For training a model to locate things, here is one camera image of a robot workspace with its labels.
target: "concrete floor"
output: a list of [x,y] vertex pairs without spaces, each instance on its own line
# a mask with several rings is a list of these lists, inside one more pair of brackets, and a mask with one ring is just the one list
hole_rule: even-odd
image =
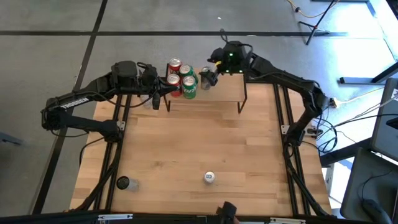
[[[307,14],[324,10],[327,2],[296,0]],[[92,30],[100,0],[2,0],[0,30]],[[298,32],[297,21],[316,23],[292,12],[285,1],[109,1],[100,30],[218,30]],[[377,21],[365,3],[339,3],[325,17],[323,29],[349,32],[349,37],[316,37],[309,46],[301,37],[229,37],[254,46],[255,53],[275,66],[317,80],[330,97],[348,100],[375,86],[341,86],[337,79],[373,77],[394,63]],[[22,146],[0,144],[0,216],[30,212],[39,179],[49,159],[54,136],[40,125],[39,111],[47,98],[68,93],[74,85],[88,37],[0,36],[0,131],[25,141]],[[97,37],[83,86],[104,75],[120,60],[152,63],[160,74],[171,57],[194,67],[206,64],[219,37]],[[381,93],[338,110],[328,120],[337,123],[364,111]],[[94,103],[75,108],[90,118]],[[353,127],[341,129],[359,141],[371,134],[374,122],[357,135]],[[66,139],[44,212],[69,208],[78,173],[78,154],[86,138]],[[339,147],[350,141],[339,137]]]

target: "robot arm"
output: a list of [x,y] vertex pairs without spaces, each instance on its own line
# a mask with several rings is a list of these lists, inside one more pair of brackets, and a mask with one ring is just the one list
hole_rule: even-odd
[[[140,75],[137,75],[137,65],[144,69],[143,73],[140,71]],[[121,127],[116,121],[80,118],[68,114],[66,110],[90,101],[110,100],[119,94],[149,95],[153,109],[158,110],[160,97],[176,88],[164,83],[152,65],[140,62],[136,64],[132,61],[118,62],[112,66],[111,72],[91,81],[85,88],[48,99],[42,110],[42,127],[52,131],[66,127],[97,131],[104,136],[105,141],[118,142],[121,140]]]
[[252,51],[246,53],[245,45],[247,44],[231,41],[227,42],[223,49],[216,49],[208,61],[216,63],[217,70],[200,75],[215,85],[218,74],[244,73],[248,79],[280,84],[298,92],[303,98],[305,111],[297,122],[289,126],[285,140],[292,146],[301,145],[306,126],[313,118],[322,114],[329,104],[329,99],[323,94],[317,82],[280,70]]

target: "green soda can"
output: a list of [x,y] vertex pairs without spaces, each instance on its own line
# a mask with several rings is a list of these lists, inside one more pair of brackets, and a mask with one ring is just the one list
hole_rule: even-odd
[[196,73],[193,70],[191,65],[182,65],[180,67],[180,74],[181,74],[182,77],[192,76],[195,79],[197,84],[199,82],[199,78],[196,75]]
[[197,83],[192,76],[184,77],[182,80],[182,91],[186,99],[194,99],[197,95]]

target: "black tripod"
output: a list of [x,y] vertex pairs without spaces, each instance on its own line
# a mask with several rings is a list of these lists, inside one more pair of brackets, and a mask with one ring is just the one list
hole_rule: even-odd
[[[304,24],[306,26],[309,26],[310,28],[312,28],[311,30],[311,34],[310,37],[307,40],[307,43],[305,43],[306,45],[310,44],[311,38],[315,35],[315,32],[319,29],[319,23],[321,23],[322,19],[324,18],[324,16],[326,15],[326,13],[329,11],[329,9],[333,6],[333,4],[335,3],[336,0],[331,0],[330,5],[328,6],[328,8],[326,9],[326,11],[322,14],[321,18],[319,19],[319,21],[317,22],[317,24],[315,26],[311,25],[311,24],[307,24],[306,22],[298,22],[299,24]],[[324,30],[323,34],[329,34],[328,31]]]

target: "wooden tabletop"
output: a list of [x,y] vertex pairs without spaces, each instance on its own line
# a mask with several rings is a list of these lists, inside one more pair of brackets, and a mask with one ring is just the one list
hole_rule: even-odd
[[[291,91],[290,100],[298,119],[302,99]],[[133,96],[132,104],[137,103]],[[238,215],[292,215],[272,85],[248,84],[241,114],[232,102],[173,102],[169,113],[164,103],[160,105],[158,111],[130,110],[118,177],[137,179],[140,186],[137,192],[115,189],[112,211],[215,214],[229,201]],[[94,119],[111,119],[113,111],[113,105],[98,103]],[[100,137],[90,133],[88,142]],[[79,206],[98,182],[105,146],[97,142],[86,148],[71,208]],[[303,143],[300,153],[308,189],[331,213],[317,150]],[[212,185],[203,181],[208,170],[216,174]],[[299,192],[296,186],[303,213]]]
[[186,99],[183,95],[179,97],[172,97],[167,95],[167,100],[170,101],[227,101],[227,102],[242,102],[244,101],[244,82],[243,74],[225,74],[218,75],[218,83],[212,86],[209,90],[200,88],[201,78],[199,75],[200,69],[195,69],[198,75],[197,95],[194,99]]

